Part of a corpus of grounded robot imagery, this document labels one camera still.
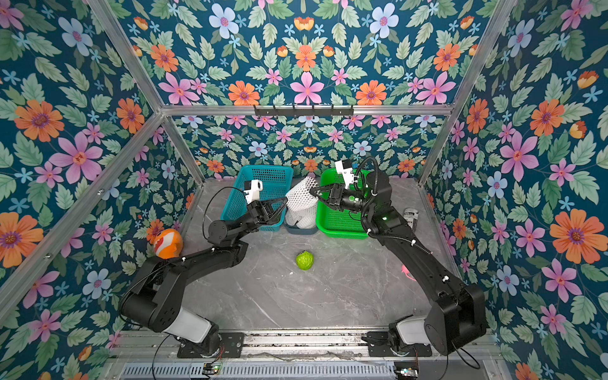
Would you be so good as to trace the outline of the white foam net sleeve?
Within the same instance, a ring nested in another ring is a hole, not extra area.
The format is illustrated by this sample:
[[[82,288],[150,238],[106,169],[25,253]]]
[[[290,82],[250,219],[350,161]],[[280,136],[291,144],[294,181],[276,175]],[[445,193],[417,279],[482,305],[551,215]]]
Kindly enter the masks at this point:
[[[318,198],[310,193],[310,190],[318,187],[318,182],[314,177],[307,176],[295,185],[287,194],[287,207],[291,212],[301,212],[310,207],[316,206]]]

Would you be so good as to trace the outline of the green custard apple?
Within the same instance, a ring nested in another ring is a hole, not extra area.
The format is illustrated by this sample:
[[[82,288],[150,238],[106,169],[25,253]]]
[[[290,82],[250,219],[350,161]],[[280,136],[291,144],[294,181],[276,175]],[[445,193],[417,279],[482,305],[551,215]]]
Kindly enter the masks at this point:
[[[299,253],[295,261],[296,265],[300,270],[308,271],[314,265],[314,255],[308,251],[304,251],[302,253]]]

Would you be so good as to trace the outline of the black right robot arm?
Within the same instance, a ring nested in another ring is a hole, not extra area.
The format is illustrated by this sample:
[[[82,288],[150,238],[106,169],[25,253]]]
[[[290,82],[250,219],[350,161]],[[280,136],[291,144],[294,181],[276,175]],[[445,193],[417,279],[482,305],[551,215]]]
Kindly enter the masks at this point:
[[[466,346],[486,333],[485,296],[477,285],[467,285],[450,272],[414,233],[407,219],[392,204],[389,176],[375,158],[372,171],[363,174],[349,160],[337,161],[340,183],[312,188],[312,196],[335,212],[354,212],[364,233],[399,259],[421,287],[431,306],[422,318],[407,316],[388,327],[386,343],[401,353],[415,345],[430,345],[439,354],[462,355]]]

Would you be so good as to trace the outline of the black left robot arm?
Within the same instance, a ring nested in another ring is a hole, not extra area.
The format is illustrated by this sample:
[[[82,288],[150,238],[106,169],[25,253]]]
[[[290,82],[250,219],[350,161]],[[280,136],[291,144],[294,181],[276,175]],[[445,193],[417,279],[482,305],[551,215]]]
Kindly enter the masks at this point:
[[[182,305],[185,289],[206,275],[240,264],[249,245],[242,239],[279,222],[286,197],[254,200],[234,221],[216,220],[208,228],[211,246],[182,258],[145,261],[124,293],[120,315],[156,333],[166,333],[212,356],[220,347],[219,327]]]

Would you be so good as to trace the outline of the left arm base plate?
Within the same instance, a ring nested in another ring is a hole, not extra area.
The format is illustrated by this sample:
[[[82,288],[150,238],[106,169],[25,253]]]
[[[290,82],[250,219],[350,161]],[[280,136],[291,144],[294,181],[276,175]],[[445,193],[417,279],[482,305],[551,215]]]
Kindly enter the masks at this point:
[[[180,340],[177,352],[179,359],[236,359],[244,348],[245,334],[242,332],[213,332],[201,343]]]

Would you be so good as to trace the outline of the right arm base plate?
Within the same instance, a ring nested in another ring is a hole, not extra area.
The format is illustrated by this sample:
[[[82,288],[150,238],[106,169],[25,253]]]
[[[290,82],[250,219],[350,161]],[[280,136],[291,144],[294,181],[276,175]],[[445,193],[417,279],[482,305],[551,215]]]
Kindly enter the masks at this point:
[[[361,340],[367,345],[370,357],[431,357],[432,348],[424,344],[406,344],[393,330],[369,331]]]

